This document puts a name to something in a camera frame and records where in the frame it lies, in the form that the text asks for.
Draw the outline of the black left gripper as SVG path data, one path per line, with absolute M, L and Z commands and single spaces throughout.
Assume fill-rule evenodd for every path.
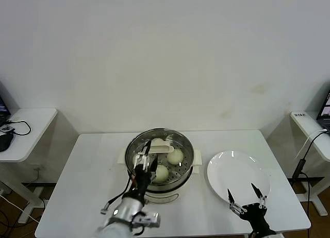
M 151 143 L 152 141 L 147 141 L 142 150 L 135 155 L 133 169 L 136 171 L 136 186 L 133 189 L 134 197 L 144 197 L 147 187 L 152 181 L 151 178 L 156 178 L 158 154 L 155 154 L 150 164 L 149 151 Z

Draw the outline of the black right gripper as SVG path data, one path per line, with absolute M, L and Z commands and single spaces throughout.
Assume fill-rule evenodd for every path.
M 239 214 L 242 220 L 248 221 L 255 234 L 276 234 L 275 231 L 270 229 L 269 224 L 265 220 L 267 196 L 263 195 L 255 184 L 251 183 L 251 186 L 259 199 L 259 203 L 256 202 L 242 207 L 235 202 L 230 190 L 227 189 L 230 210 L 235 214 Z

